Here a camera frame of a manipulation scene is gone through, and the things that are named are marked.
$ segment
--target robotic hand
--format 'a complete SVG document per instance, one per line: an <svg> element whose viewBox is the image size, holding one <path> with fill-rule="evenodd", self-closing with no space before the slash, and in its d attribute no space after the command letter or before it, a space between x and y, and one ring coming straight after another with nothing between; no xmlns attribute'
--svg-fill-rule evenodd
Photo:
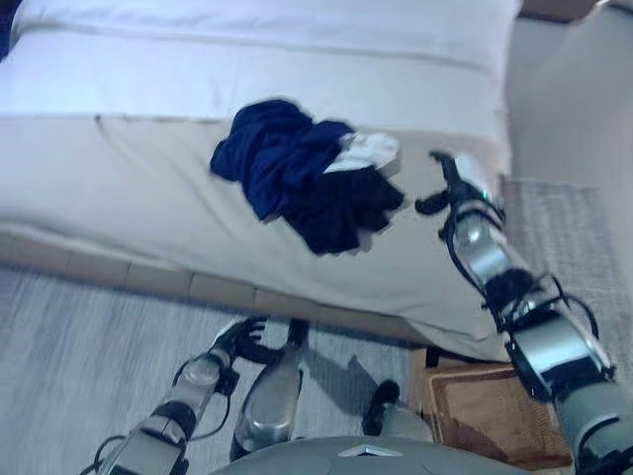
<svg viewBox="0 0 633 475"><path fill-rule="evenodd" d="M281 357L279 350L258 343L264 330L264 318L251 318L231 325L221 332L211 348L191 358L180 367L172 388L151 415L128 436L111 437L123 441L105 458L100 459L103 446L94 463L82 473L99 475L184 475L189 466L185 458L187 443L215 433L226 421L226 415L214 432L194 436L214 393L229 397L239 379L232 370L238 357L256 362L272 362Z"/></svg>

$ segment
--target metal arm segment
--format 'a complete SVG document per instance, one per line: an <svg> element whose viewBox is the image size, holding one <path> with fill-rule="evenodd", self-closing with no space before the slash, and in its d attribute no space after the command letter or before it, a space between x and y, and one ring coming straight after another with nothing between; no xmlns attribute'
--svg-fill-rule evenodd
<svg viewBox="0 0 633 475"><path fill-rule="evenodd" d="M450 207L440 237L506 335L526 390L554 403L579 472L623 472L633 460L633 399L615 381L608 356L578 323L558 281L534 276L507 243L503 213L461 179L450 155L431 155L448 187L416 206L424 214Z"/></svg>

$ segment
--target mattress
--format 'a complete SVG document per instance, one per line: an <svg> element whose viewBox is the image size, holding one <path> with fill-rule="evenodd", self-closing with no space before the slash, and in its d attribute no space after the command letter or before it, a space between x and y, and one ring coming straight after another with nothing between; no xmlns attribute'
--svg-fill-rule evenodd
<svg viewBox="0 0 633 475"><path fill-rule="evenodd" d="M391 181L407 205L355 252L312 254L283 221L262 224L239 185L208 171L227 121L1 119L0 231L74 248L78 240L320 304L403 317L432 343L503 357L481 299L423 218L417 196L443 187L432 148L495 160L496 142L400 131Z"/></svg>
<svg viewBox="0 0 633 475"><path fill-rule="evenodd" d="M269 97L317 119L466 134L505 147L517 1L26 0L0 64L0 116L227 120Z"/></svg>

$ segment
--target white bedsheet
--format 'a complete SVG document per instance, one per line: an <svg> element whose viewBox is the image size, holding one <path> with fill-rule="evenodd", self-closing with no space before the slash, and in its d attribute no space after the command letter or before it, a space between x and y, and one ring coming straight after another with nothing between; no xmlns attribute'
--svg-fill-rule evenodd
<svg viewBox="0 0 633 475"><path fill-rule="evenodd" d="M518 3L25 0L0 64L0 116L214 120L283 96L317 119L506 143Z"/></svg>
<svg viewBox="0 0 633 475"><path fill-rule="evenodd" d="M457 61L504 76L518 0L24 0L14 21L99 34L223 40Z"/></svg>

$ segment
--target white cloth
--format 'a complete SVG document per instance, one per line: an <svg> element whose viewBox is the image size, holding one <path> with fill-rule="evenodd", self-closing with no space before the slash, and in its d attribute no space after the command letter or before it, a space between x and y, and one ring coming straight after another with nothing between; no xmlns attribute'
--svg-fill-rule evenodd
<svg viewBox="0 0 633 475"><path fill-rule="evenodd" d="M340 138L343 150L324 173L358 170L368 166L380 169L398 157L400 142L387 134L346 134Z"/></svg>

